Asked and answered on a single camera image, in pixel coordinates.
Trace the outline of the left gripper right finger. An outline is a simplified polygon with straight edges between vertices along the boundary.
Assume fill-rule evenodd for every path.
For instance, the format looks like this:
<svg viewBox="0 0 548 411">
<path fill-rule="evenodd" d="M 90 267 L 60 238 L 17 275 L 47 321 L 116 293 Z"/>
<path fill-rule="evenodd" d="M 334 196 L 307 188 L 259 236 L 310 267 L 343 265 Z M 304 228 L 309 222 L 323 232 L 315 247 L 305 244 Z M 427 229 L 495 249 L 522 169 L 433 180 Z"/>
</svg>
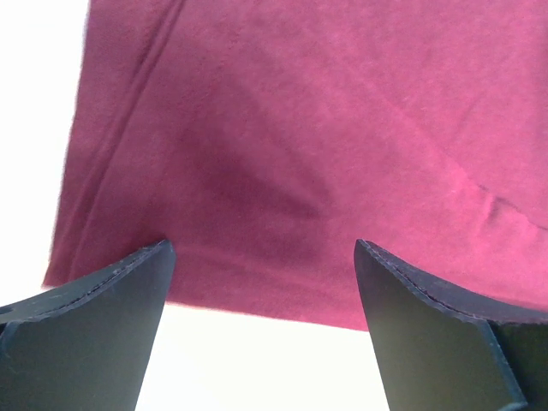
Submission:
<svg viewBox="0 0 548 411">
<path fill-rule="evenodd" d="M 546 313 L 476 294 L 369 241 L 356 242 L 354 267 L 390 409 L 546 409 Z"/>
</svg>

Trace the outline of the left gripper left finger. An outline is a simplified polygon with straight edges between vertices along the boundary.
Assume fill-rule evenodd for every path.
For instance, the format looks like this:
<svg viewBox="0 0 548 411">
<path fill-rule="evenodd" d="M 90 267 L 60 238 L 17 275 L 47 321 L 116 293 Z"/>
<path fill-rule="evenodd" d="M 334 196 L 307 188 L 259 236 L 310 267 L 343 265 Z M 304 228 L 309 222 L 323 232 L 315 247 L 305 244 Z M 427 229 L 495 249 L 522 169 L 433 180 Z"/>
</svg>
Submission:
<svg viewBox="0 0 548 411">
<path fill-rule="evenodd" d="M 176 253 L 161 241 L 1 308 L 3 410 L 133 410 Z"/>
</svg>

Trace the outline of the maroon t shirt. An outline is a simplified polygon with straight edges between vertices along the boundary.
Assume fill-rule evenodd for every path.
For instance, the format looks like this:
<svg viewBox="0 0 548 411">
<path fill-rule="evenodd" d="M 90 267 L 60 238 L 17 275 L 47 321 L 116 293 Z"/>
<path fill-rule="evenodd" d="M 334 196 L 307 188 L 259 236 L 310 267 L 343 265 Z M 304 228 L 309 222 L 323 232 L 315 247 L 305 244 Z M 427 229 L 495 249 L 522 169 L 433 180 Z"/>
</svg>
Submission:
<svg viewBox="0 0 548 411">
<path fill-rule="evenodd" d="M 364 239 L 546 307 L 546 2 L 91 2 L 45 283 L 164 238 L 193 306 L 362 330 Z"/>
</svg>

